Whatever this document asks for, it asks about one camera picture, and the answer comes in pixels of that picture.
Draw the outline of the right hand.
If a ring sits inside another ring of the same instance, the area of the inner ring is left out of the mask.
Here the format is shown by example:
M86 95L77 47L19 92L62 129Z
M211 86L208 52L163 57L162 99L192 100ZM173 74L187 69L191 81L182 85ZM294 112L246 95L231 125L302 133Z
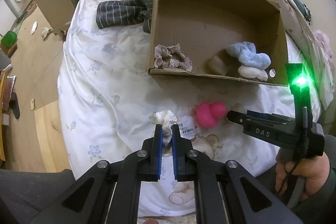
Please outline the right hand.
M279 150L276 156L276 161L275 189L278 194L282 195L288 187L288 183L284 182L286 175L292 170L295 163L292 161L285 163L281 150ZM316 194L327 181L329 172L330 162L325 152L322 156L315 156L311 159L302 159L292 172L292 175L294 176L305 178L305 188L300 197L300 201Z

